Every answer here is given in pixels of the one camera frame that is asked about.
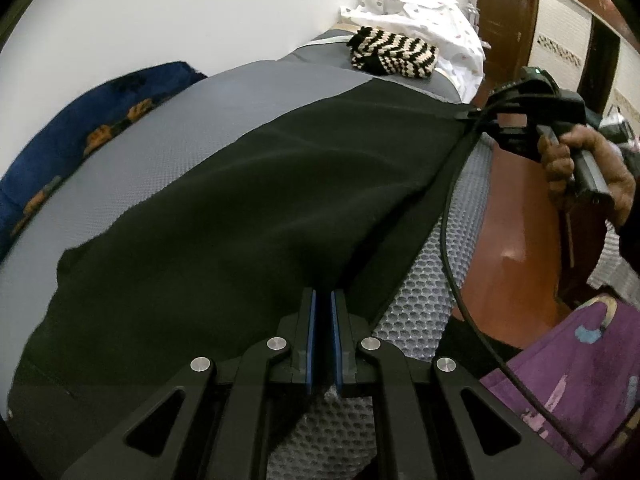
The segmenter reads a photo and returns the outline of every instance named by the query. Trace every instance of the blue blanket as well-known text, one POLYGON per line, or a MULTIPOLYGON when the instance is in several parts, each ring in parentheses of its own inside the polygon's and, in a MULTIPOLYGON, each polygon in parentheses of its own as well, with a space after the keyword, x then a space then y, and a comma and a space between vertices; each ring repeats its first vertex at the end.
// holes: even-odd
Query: blue blanket
POLYGON ((0 261, 29 219, 85 158, 205 77, 184 62, 166 63, 113 79, 66 106, 0 180, 0 261))

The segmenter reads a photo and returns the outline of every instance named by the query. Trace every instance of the black handheld controller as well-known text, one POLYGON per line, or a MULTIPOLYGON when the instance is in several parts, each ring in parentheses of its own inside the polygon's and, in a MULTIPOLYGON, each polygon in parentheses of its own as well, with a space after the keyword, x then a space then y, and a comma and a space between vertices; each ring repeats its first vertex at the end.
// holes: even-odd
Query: black handheld controller
MULTIPOLYGON (((586 124, 586 108, 577 92, 563 90, 545 70, 523 67, 518 81, 496 88, 487 102, 487 132, 500 146, 533 160, 540 160, 537 143, 540 135, 552 142, 570 131, 575 124, 586 124), (524 114, 527 126, 499 128, 498 114, 524 114)), ((484 110, 476 112, 478 116, 484 110)), ((570 187, 580 202, 612 206, 612 197, 593 155, 588 150, 572 150, 574 174, 570 187)))

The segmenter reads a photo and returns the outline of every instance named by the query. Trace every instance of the human hand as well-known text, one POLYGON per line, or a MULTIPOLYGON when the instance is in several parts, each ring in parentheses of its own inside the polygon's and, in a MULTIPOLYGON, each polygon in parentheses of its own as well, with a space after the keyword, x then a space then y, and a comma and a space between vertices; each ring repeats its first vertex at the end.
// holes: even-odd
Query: human hand
POLYGON ((559 144, 552 144, 545 136, 541 136, 538 141, 551 202, 560 209, 572 206, 572 197, 566 192, 567 181, 574 172, 570 148, 593 153, 613 198, 613 211, 608 211, 607 217, 616 228, 622 227, 634 202, 636 180, 607 139, 596 130, 581 124, 576 124, 570 132, 561 136, 559 144))

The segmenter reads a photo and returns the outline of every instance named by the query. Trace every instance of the black and white striped fabric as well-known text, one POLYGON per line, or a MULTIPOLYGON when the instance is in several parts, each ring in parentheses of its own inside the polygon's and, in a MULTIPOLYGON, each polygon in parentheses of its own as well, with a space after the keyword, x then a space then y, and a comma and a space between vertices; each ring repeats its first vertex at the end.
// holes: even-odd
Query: black and white striped fabric
POLYGON ((372 27, 361 27, 347 46, 351 47, 351 64, 373 75, 428 77, 438 59, 435 45, 372 27))

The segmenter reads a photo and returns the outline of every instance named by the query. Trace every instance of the black fabric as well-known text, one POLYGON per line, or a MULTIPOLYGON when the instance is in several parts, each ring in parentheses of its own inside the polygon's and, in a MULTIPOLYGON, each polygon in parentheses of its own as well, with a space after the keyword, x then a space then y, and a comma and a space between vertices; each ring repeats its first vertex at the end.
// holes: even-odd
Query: black fabric
POLYGON ((619 229, 620 256, 640 273, 640 180, 636 178, 636 195, 625 224, 619 229))
MULTIPOLYGON (((503 361, 507 362, 518 355, 519 348, 507 345, 497 339, 484 335, 503 361)), ((445 327, 442 339, 436 350, 436 357, 451 357, 465 367, 476 379, 482 379, 494 371, 498 365, 484 348, 471 327, 464 321, 451 316, 445 327)))
POLYGON ((41 471, 194 357, 274 335, 305 286, 344 288, 374 324, 477 140, 453 120, 467 108, 372 80, 245 134, 67 251, 9 397, 41 471))

